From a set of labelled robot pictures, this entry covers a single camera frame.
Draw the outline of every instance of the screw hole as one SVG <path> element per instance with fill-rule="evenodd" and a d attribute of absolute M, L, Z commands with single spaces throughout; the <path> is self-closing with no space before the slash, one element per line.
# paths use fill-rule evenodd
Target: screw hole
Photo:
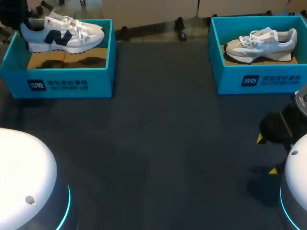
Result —
<path fill-rule="evenodd" d="M 35 200 L 32 196 L 28 195 L 26 198 L 25 198 L 25 201 L 30 204 L 30 205 L 33 205 L 35 203 Z"/>

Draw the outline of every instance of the yellow part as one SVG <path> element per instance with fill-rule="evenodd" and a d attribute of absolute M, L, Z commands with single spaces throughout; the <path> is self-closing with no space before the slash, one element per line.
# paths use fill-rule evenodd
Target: yellow part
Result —
<path fill-rule="evenodd" d="M 258 140 L 257 140 L 257 144 L 259 144 L 259 142 L 262 140 L 263 136 L 261 133 L 259 133 L 259 136 L 258 136 Z"/>
<path fill-rule="evenodd" d="M 273 168 L 273 169 L 269 172 L 269 174 L 278 174 L 278 171 L 277 171 L 276 168 Z"/>

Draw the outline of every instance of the navy n logo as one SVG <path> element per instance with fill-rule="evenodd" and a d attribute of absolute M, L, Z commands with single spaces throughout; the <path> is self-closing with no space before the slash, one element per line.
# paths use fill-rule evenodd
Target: navy n logo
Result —
<path fill-rule="evenodd" d="M 47 34 L 44 42 L 47 44 L 52 44 L 53 41 L 56 42 L 57 45 L 61 46 L 67 46 L 67 43 L 71 39 L 72 35 L 67 30 L 65 35 L 62 38 L 61 31 L 59 30 L 50 30 L 50 32 Z"/>

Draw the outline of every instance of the black bag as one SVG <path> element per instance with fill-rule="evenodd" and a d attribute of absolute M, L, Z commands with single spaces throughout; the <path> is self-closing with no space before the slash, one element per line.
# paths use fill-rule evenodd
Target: black bag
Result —
<path fill-rule="evenodd" d="M 26 0 L 0 0 L 0 22 L 4 26 L 19 30 L 29 14 Z"/>

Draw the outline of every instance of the blue shoe box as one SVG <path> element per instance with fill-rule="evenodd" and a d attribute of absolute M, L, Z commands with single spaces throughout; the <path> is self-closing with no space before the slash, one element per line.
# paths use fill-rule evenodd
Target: blue shoe box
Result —
<path fill-rule="evenodd" d="M 105 68 L 27 69 L 31 53 L 24 40 L 15 34 L 0 66 L 0 74 L 14 98 L 112 97 L 116 61 L 113 22 L 82 21 L 105 30 L 105 38 L 97 46 L 107 48 Z"/>
<path fill-rule="evenodd" d="M 221 45 L 266 27 L 297 30 L 294 56 L 298 64 L 227 65 Z M 209 57 L 218 94 L 293 93 L 307 83 L 307 24 L 302 16 L 212 18 Z"/>

